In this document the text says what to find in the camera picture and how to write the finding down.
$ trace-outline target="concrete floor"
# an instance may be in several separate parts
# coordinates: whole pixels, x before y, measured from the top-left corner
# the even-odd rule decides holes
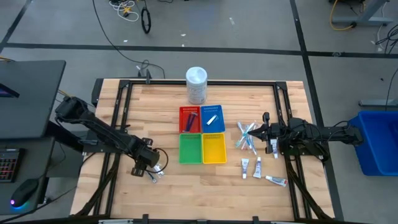
[[[173,4],[148,0],[153,25],[149,35],[142,32],[140,22],[120,19],[107,0],[95,1],[104,29],[115,45],[300,50],[289,0],[174,0]],[[24,3],[25,0],[0,1],[0,15],[4,18],[0,21],[0,39],[6,35]],[[378,47],[371,43],[378,27],[333,31],[328,25],[331,4],[327,0],[296,0],[296,4],[307,50],[380,53]],[[353,6],[358,12],[359,5]],[[391,1],[384,10],[385,16],[398,22],[397,10],[398,2]],[[337,5],[336,15],[352,14],[347,5]],[[381,37],[396,22],[382,28]],[[8,42],[109,45],[90,0],[33,0]],[[299,55],[150,50],[123,53],[132,59],[148,59],[164,67],[166,78],[184,78],[187,68],[199,65],[206,68],[211,79],[300,80],[305,84],[313,111],[310,86]],[[114,50],[5,47],[1,55],[20,61],[66,60],[60,88],[86,101],[90,100],[96,78],[134,77],[137,74],[136,64],[125,60]],[[360,99],[384,99],[391,75],[398,66],[396,61],[386,58],[310,57],[325,125],[356,116],[361,110],[357,104]],[[151,73],[154,77],[162,77],[156,68],[152,68]],[[391,97],[398,97],[394,87],[395,84]],[[84,130],[84,127],[77,125],[66,127],[72,131]],[[352,146],[333,143],[330,150],[345,220],[396,223],[398,179],[363,175]],[[60,156],[59,149],[55,152],[55,157]],[[62,178],[52,179],[47,195],[56,197],[75,186],[78,176],[76,167],[80,163],[80,155],[68,153],[60,170],[70,172],[63,172]],[[66,217],[72,200],[73,192],[21,220]]]

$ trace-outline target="wooden tabletop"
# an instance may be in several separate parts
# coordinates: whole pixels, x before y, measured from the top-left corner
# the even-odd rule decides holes
[[[118,79],[105,79],[96,115],[110,124],[118,89]],[[311,122],[311,114],[302,82],[287,82],[294,117]],[[183,165],[178,162],[178,110],[189,105],[183,85],[134,85],[127,129],[130,134],[154,140],[154,147],[165,149],[170,157],[165,176],[153,184],[148,176],[133,177],[134,161],[123,155],[116,182],[112,218],[207,219],[207,220],[293,220],[289,187],[275,185],[265,178],[252,177],[256,156],[234,147],[241,132],[236,122],[262,122],[270,113],[277,122],[275,99],[270,86],[208,86],[205,105],[222,105],[226,126],[226,164]],[[284,106],[284,119],[287,120]],[[262,175],[287,177],[284,158],[266,154],[266,143],[255,141],[262,159]],[[81,169],[71,213],[79,211],[98,186],[103,154],[88,160]],[[241,159],[249,158],[248,178],[242,179]],[[161,155],[160,163],[165,163]],[[321,162],[302,156],[307,189],[321,208],[334,217],[330,194]],[[301,217],[303,203],[297,190]],[[101,211],[104,212],[106,200]]]

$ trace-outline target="green tray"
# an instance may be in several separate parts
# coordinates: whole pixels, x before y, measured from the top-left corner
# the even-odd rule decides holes
[[[201,134],[180,134],[180,163],[201,164]]]

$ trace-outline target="blue storage bin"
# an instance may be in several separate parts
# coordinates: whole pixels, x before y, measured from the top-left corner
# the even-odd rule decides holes
[[[210,125],[207,125],[214,115],[217,115],[218,119],[214,120]],[[225,131],[223,109],[221,105],[213,106],[202,106],[200,108],[201,115],[201,129],[203,133],[220,133]]]
[[[365,175],[398,176],[398,112],[361,111],[350,122],[364,142],[355,146]]]

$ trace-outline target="computer mouse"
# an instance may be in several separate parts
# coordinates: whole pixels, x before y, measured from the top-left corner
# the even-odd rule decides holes
[[[39,186],[38,179],[27,179],[23,182],[11,196],[11,205],[13,207],[20,207],[25,204],[30,196],[36,191]]]

